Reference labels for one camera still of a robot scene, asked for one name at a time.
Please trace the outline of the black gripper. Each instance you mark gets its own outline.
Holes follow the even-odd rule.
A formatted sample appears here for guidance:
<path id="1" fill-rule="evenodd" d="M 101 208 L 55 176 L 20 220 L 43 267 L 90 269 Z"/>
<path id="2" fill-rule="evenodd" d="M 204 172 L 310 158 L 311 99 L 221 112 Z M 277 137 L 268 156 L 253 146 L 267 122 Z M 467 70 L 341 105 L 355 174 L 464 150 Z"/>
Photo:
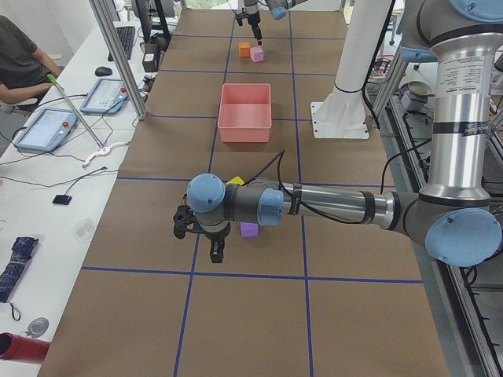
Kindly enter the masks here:
<path id="1" fill-rule="evenodd" d="M 223 263 L 225 239 L 230 234 L 231 226 L 217 232 L 203 231 L 204 236 L 211 241 L 210 259 L 212 263 Z"/>
<path id="2" fill-rule="evenodd" d="M 253 35 L 258 45 L 263 43 L 262 32 L 259 26 L 259 9 L 253 7 L 243 7 L 242 13 L 248 24 L 252 26 Z"/>

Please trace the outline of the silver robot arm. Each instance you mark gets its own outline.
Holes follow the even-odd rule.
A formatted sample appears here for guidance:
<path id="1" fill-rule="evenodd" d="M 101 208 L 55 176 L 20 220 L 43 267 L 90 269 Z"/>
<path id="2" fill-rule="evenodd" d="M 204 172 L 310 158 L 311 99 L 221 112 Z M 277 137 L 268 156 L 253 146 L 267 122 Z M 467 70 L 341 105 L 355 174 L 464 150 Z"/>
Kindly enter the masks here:
<path id="1" fill-rule="evenodd" d="M 235 185 L 201 174 L 177 209 L 174 234 L 206 236 L 211 260 L 220 263 L 234 222 L 271 226 L 289 215 L 317 215 L 399 232 L 448 265 L 484 262 L 502 240 L 481 183 L 491 130 L 490 80 L 501 44 L 499 1 L 406 3 L 403 50 L 429 51 L 438 61 L 428 182 L 418 193 L 375 195 L 257 178 Z"/>
<path id="2" fill-rule="evenodd" d="M 291 8 L 304 3 L 306 0 L 266 0 L 266 6 L 269 9 L 271 16 L 275 20 L 280 20 L 287 15 L 287 11 Z M 263 43 L 262 32 L 260 29 L 260 14 L 259 2 L 257 0 L 244 0 L 240 12 L 235 15 L 235 19 L 239 26 L 243 25 L 243 20 L 246 20 L 251 27 L 254 38 L 259 46 Z"/>

